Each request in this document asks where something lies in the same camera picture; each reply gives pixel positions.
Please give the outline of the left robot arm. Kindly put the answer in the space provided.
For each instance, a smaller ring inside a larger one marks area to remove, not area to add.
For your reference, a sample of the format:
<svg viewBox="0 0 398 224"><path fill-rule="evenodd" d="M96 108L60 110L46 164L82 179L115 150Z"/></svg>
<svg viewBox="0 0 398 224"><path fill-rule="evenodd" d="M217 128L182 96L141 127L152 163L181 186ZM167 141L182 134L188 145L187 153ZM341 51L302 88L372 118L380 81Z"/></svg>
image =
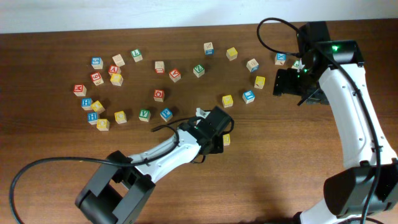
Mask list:
<svg viewBox="0 0 398 224"><path fill-rule="evenodd" d="M197 109L158 146L138 155L111 153L78 194L75 205L92 223L134 223L158 180L198 156L222 153L223 135L233 127L234 120L221 108Z"/></svg>

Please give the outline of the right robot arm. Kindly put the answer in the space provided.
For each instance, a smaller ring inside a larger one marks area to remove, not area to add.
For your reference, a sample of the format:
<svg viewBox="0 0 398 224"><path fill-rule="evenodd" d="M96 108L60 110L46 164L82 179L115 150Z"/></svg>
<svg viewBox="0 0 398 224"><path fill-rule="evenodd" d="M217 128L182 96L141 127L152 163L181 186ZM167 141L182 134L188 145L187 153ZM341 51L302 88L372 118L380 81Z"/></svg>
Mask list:
<svg viewBox="0 0 398 224"><path fill-rule="evenodd" d="M325 181L323 199L292 223L362 223L397 204L397 154L369 97L363 56L355 41L331 40L324 22L298 28L297 42L300 65L278 70L273 94L331 107L345 169Z"/></svg>

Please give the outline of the yellow S block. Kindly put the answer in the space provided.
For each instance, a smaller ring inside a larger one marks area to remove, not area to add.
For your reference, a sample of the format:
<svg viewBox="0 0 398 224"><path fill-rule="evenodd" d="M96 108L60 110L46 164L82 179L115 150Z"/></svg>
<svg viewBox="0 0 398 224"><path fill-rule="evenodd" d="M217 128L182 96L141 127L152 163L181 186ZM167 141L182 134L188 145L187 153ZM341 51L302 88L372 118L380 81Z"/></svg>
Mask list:
<svg viewBox="0 0 398 224"><path fill-rule="evenodd" d="M224 146L229 146L230 143L231 143L230 134L224 134L223 135L223 145Z"/></svg>

